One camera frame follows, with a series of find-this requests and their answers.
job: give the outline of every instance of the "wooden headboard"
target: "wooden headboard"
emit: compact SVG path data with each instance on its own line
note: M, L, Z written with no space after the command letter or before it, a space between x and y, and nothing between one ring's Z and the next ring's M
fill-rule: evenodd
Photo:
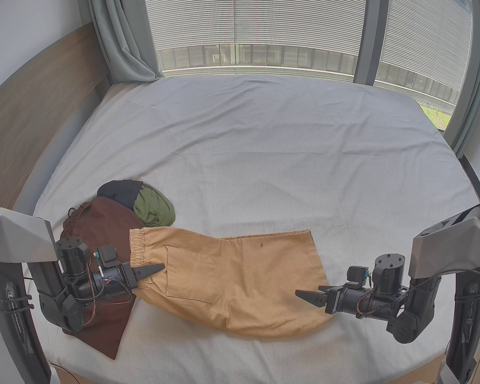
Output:
M12 209L42 152L108 68L92 23L58 40L0 85L0 206Z

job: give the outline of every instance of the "white bed sheet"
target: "white bed sheet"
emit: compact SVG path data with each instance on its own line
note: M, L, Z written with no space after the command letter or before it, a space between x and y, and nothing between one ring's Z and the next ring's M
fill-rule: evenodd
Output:
M174 226L206 235L310 228L334 285L345 282L350 265L373 267L387 252L406 256L407 285L412 238L478 203L410 96L301 77L192 76L113 87L35 216L51 221L57 239L70 207L120 179L158 187L175 206ZM453 294L454 278L446 276L434 320L408 345L386 323L348 314L299 337L252 338L138 300L115 361L64 335L38 305L33 315L47 357L98 383L384 383L444 351Z

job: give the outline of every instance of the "green grass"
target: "green grass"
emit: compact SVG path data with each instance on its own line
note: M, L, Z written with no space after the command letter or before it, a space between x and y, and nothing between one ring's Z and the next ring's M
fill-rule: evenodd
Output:
M443 113L436 108L428 107L422 104L419 104L419 105L420 105L420 108L423 109L423 112L425 113L425 115L427 115L430 121L435 125L435 127L441 130L445 130L445 128L447 127L451 119L450 115L447 115L446 113Z

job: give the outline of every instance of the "tan shorts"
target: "tan shorts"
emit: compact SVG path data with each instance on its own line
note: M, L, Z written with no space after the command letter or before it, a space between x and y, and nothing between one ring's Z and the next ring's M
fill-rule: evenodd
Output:
M180 228L130 231L132 267L164 263L135 295L183 319L251 336L291 336L329 318L295 296L328 285L309 230L218 239Z

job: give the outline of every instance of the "olive green garment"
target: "olive green garment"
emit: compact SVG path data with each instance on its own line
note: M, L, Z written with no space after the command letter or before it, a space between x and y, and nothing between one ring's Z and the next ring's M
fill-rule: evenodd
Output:
M145 183L133 203L133 211L146 227L167 227L175 221L172 203L154 187Z

